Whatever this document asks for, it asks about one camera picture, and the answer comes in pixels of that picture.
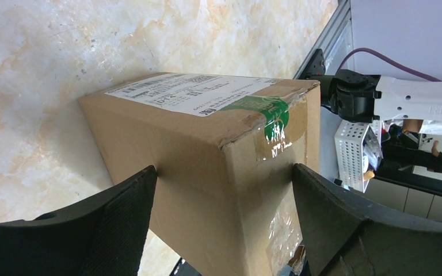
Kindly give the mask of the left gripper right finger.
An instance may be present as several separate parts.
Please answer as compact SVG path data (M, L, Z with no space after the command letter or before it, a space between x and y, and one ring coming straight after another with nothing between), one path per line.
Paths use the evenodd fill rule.
M442 221L375 203L303 164L292 186L311 275L442 275Z

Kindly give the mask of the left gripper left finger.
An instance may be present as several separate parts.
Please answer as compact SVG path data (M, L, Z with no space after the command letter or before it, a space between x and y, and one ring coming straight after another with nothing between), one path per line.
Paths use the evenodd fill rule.
M148 166L34 220L0 223L0 275L136 275L156 183Z

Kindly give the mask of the brown cardboard express box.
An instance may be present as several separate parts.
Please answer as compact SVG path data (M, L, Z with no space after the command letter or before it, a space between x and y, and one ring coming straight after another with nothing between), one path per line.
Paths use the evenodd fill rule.
M302 242L292 168L319 166L316 80L144 76L79 105L114 184L152 165L150 229L202 275L278 275Z

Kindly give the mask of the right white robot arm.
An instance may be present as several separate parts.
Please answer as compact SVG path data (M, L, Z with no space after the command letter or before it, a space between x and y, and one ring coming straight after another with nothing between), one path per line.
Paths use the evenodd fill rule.
M353 50L344 60L358 52L376 56L420 80L364 75L342 67L328 75L321 49L316 49L310 57L299 79L319 81L321 105L343 120L363 123L392 119L442 121L441 80L412 70L368 48Z

